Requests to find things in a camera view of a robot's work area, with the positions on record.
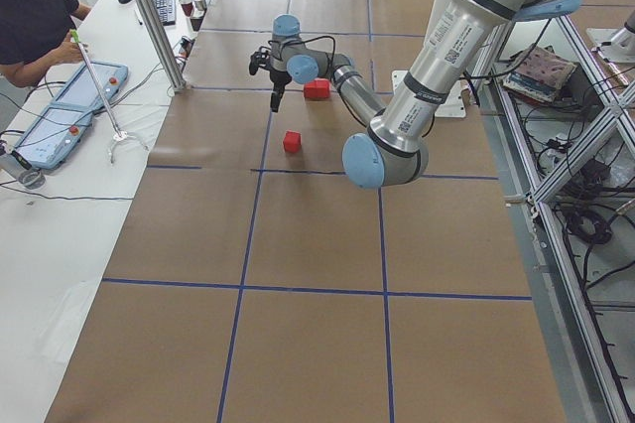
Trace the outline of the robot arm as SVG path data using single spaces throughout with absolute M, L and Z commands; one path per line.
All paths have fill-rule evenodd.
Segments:
M 342 150 L 348 179 L 378 189 L 418 179 L 428 164 L 425 126 L 492 30 L 510 22 L 555 18 L 574 12 L 582 0 L 447 0 L 417 58 L 389 103 L 364 81 L 349 57 L 308 48 L 300 22 L 280 15 L 272 38 L 250 58 L 249 72 L 265 70 L 273 83 L 270 108 L 278 110 L 291 81 L 320 77 L 331 82 L 366 130 L 349 137 Z

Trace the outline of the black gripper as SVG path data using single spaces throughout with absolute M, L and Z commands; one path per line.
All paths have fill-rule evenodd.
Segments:
M 250 56 L 248 66 L 249 74 L 255 75 L 259 70 L 266 71 L 269 80 L 273 84 L 270 96 L 270 109 L 272 112 L 279 111 L 282 98 L 284 96 L 284 88 L 291 82 L 291 77 L 285 70 L 276 67 L 276 60 L 267 48 L 259 48 Z

